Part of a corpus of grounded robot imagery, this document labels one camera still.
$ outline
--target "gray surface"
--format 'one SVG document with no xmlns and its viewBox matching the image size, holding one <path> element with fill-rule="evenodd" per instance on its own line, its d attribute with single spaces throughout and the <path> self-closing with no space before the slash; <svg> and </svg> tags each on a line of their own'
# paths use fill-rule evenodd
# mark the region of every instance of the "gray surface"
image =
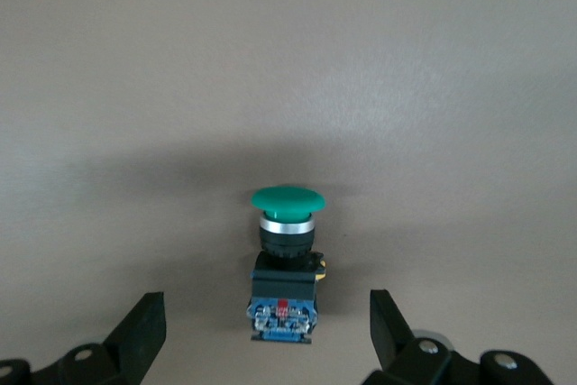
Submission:
<svg viewBox="0 0 577 385">
<path fill-rule="evenodd" d="M 574 383 L 577 0 L 0 0 L 0 358 L 166 291 L 146 384 L 359 383 L 369 289 Z M 310 347 L 244 319 L 258 187 L 317 188 Z"/>
</svg>

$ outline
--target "red component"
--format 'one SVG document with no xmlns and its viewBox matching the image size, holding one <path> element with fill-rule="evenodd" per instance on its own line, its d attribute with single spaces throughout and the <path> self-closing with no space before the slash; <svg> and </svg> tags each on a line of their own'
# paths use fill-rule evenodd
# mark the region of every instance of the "red component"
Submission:
<svg viewBox="0 0 577 385">
<path fill-rule="evenodd" d="M 279 299 L 277 303 L 277 317 L 288 317 L 289 316 L 289 300 Z"/>
</svg>

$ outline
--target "silver metal ring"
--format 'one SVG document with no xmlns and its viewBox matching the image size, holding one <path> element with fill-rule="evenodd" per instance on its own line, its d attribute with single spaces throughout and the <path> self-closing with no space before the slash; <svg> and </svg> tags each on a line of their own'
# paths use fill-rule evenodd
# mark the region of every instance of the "silver metal ring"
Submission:
<svg viewBox="0 0 577 385">
<path fill-rule="evenodd" d="M 261 227 L 274 234 L 307 234 L 315 228 L 315 218 L 311 216 L 304 223 L 278 223 L 261 215 Z"/>
</svg>

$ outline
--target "green button cap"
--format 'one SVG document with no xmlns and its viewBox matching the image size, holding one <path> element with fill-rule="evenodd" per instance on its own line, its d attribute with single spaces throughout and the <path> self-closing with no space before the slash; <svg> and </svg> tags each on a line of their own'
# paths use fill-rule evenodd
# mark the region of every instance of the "green button cap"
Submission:
<svg viewBox="0 0 577 385">
<path fill-rule="evenodd" d="M 252 204 L 264 211 L 272 221 L 303 223 L 311 212 L 325 207 L 325 198 L 312 189 L 299 187 L 270 187 L 254 193 Z"/>
</svg>

